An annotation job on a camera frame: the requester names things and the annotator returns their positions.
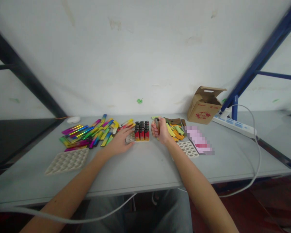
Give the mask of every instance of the person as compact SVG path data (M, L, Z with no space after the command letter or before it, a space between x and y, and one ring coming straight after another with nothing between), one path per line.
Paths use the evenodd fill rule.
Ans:
M158 131L155 123L152 122L152 135L167 147L188 195L210 230L212 232L238 232L230 214L211 184L170 136L164 118L159 118L159 129ZM132 130L127 128L121 129L113 140L98 151L92 161L41 211L62 218L71 218L104 164L113 156L124 153L133 146L133 142L128 145L125 143L126 137L131 132ZM188 195L178 189L158 193L159 200L151 232L193 232ZM123 196L93 199L85 218L100 217L113 211L123 202ZM64 225L64 223L35 216L21 232L60 232ZM123 208L105 219L84 224L81 231L125 232Z

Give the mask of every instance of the metal shelf frame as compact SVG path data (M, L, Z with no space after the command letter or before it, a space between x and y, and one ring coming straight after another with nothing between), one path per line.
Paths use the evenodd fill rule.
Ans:
M33 72L27 67L14 49L0 34L0 70L9 69L13 74L41 101L41 103L56 117L67 117L64 110L40 83Z
M262 49L258 52L257 56L250 64L249 68L243 74L235 88L232 90L226 101L224 102L221 111L224 111L227 107L233 104L238 104L238 98L250 85L252 80L258 75L266 75L276 78L290 79L291 75L264 72L261 69L279 48L282 42L291 32L291 7L280 21L278 26L275 28L273 33L270 35L266 43L263 45ZM237 106L232 107L232 119L237 120Z

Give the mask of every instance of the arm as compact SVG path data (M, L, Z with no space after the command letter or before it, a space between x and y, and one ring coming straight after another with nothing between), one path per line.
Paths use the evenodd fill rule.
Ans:
M212 232L238 232L211 184L169 135L164 118L160 118L159 127L158 133L156 125L152 123L153 136L167 147L191 200Z
M120 130L113 140L104 149L98 151L93 160L41 211L63 218L71 218L104 164L114 155L123 153L132 147L133 143L125 145L125 138L131 132L130 129ZM64 223L35 216L21 232L60 232L64 226Z

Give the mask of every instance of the cardboard box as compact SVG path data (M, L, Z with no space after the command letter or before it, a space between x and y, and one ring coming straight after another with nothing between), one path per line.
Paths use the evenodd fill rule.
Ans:
M188 110L188 121L209 124L222 105L217 96L227 89L200 86L195 92Z

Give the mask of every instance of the blue metal frame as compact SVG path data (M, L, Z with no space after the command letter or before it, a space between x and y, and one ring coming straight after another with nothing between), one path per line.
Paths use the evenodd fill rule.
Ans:
M238 95L235 95L234 100L232 102L232 105L238 104ZM233 106L232 107L232 119L237 120L237 111L238 111L238 106Z
M291 75L287 75L287 74L270 73L270 72L264 72L264 71L256 71L255 73L260 74L260 75L266 75L266 76L291 80Z
M279 48L281 43L286 39L286 37L291 32L291 7L287 14L280 21L278 26L275 28L273 33L270 35L266 43L263 45L262 49L259 51L249 68L243 74L235 88L230 93L229 97L224 102L221 111L224 111L227 107L238 103L238 98L245 91L245 89L250 85L252 80L258 75L266 75L276 78L283 78L291 80L291 75L278 74L271 72L264 72L261 69ZM237 120L237 107L232 109L232 119Z
M235 96L241 96L245 89L249 86L252 80L256 77L256 72L261 72L260 70L278 49L281 43L291 32L291 7L288 13L280 21L276 29L273 31L269 39L266 41L258 55L255 57L254 61L250 67L246 70L244 75L241 77L240 81L237 83L236 87L230 93L229 97L223 104L221 111L232 105Z

